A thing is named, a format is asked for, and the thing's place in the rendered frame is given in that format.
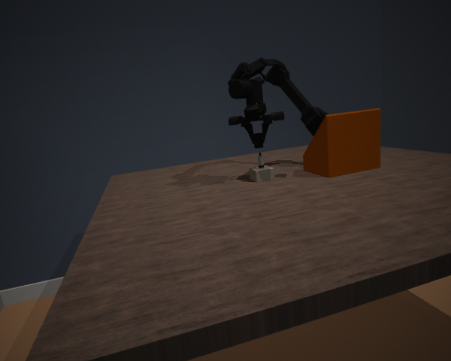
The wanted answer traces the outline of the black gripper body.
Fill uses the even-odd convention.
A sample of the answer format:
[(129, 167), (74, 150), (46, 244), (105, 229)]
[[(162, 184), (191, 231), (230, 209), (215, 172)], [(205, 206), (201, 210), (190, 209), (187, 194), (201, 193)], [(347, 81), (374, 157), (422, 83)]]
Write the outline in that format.
[[(252, 102), (252, 104), (257, 104), (258, 100), (261, 100), (263, 102), (263, 97), (249, 98), (249, 99), (247, 99), (247, 105), (249, 102)], [(241, 125), (249, 125), (250, 122), (252, 122), (252, 121), (260, 121), (260, 120), (263, 120), (264, 123), (270, 123), (270, 122), (272, 122), (272, 120), (276, 121), (276, 120), (284, 120), (284, 119), (285, 119), (284, 113), (282, 111), (278, 111), (278, 112), (272, 112), (271, 114), (268, 114), (268, 115), (261, 115), (261, 117), (258, 119), (253, 118), (253, 119), (246, 120), (246, 118), (242, 117), (242, 116), (229, 117), (229, 125), (230, 126), (237, 125), (240, 123), (241, 123)]]

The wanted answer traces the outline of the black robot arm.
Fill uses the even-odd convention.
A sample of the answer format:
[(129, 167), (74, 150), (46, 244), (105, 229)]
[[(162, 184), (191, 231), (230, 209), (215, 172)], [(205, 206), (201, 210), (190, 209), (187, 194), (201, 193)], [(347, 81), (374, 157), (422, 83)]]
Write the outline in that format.
[[(265, 75), (262, 74), (262, 72), (266, 66), (273, 67)], [(264, 80), (260, 76), (255, 77), (255, 79), (250, 79), (256, 74), (261, 74)], [(286, 69), (286, 66), (276, 59), (260, 58), (251, 64), (247, 64), (246, 62), (241, 63), (228, 82), (229, 95), (233, 99), (263, 97), (262, 83), (264, 83), (265, 80), (273, 85), (281, 87), (302, 113), (301, 121), (314, 136), (323, 122), (325, 115), (328, 114), (309, 103), (297, 86), (290, 80), (289, 71)], [(261, 115), (264, 115), (266, 111), (265, 103), (258, 100), (257, 104), (249, 102), (244, 109), (244, 114), (246, 120), (253, 118), (258, 119)]]

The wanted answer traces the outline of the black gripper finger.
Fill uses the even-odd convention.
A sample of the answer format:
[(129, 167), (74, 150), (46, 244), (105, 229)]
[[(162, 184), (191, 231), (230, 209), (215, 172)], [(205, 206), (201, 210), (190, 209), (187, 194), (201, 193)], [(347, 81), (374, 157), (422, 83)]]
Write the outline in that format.
[(271, 123), (273, 123), (273, 122), (270, 122), (270, 123), (262, 123), (262, 143), (265, 142), (265, 136), (266, 136), (266, 133), (267, 133), (267, 131), (268, 131), (268, 127), (269, 127), (269, 125), (270, 125)]
[[(252, 143), (254, 144), (254, 138), (253, 138), (253, 124), (251, 123), (251, 124), (249, 124), (249, 125), (242, 125), (246, 130), (247, 130), (247, 132), (248, 132), (248, 134), (249, 134), (249, 136), (250, 136), (250, 138), (251, 138), (251, 141), (252, 141)], [(241, 126), (241, 127), (242, 127)]]

